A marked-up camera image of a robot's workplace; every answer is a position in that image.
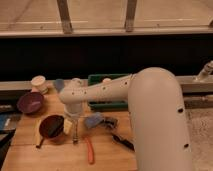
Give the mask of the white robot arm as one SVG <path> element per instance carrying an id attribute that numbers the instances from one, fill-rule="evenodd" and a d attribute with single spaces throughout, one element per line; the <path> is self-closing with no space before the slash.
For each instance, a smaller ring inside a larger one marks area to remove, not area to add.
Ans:
<path id="1" fill-rule="evenodd" d="M 189 131 L 181 86 L 158 67 L 92 86 L 76 79 L 59 93 L 69 115 L 84 101 L 128 102 L 138 171 L 193 171 Z"/>

